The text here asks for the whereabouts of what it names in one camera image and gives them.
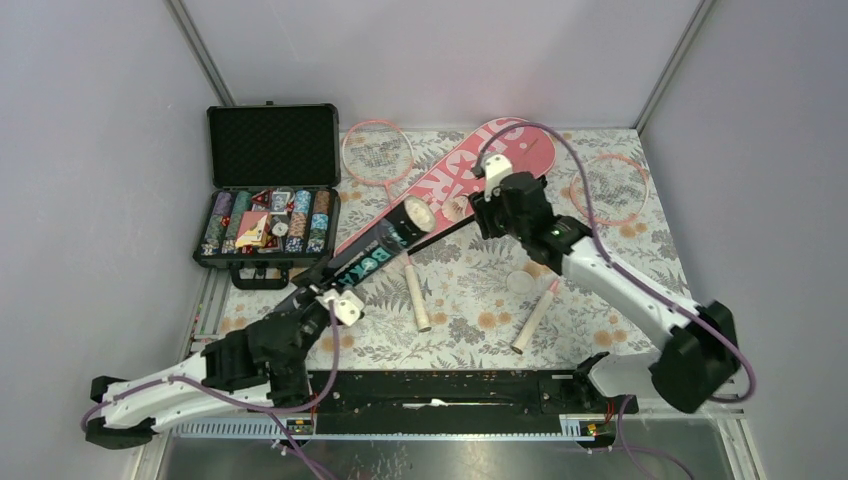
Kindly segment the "black shuttlecock tube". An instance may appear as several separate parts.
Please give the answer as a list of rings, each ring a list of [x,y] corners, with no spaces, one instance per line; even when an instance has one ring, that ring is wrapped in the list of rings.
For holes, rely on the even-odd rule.
[[[328,288],[355,287],[431,233],[418,229],[400,200],[367,227],[325,266],[332,274]]]

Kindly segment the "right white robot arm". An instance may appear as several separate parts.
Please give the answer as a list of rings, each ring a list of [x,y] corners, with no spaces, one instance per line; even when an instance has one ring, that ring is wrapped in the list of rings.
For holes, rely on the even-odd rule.
[[[654,345],[652,352],[598,354],[580,364],[575,402],[597,412],[613,397],[660,398],[694,413],[738,372],[740,360],[730,310],[663,290],[652,278],[603,252],[580,220],[556,215],[545,182],[528,172],[506,176],[495,193],[469,197],[484,238],[510,236],[532,260],[600,296]]]

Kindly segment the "shuttlecock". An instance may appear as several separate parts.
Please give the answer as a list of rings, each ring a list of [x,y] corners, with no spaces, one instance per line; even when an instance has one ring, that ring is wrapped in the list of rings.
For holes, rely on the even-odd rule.
[[[468,197],[460,195],[447,199],[441,207],[441,212],[446,220],[458,223],[468,216],[468,208]]]
[[[407,197],[404,208],[411,222],[421,231],[430,232],[433,229],[435,217],[427,204],[417,197]]]

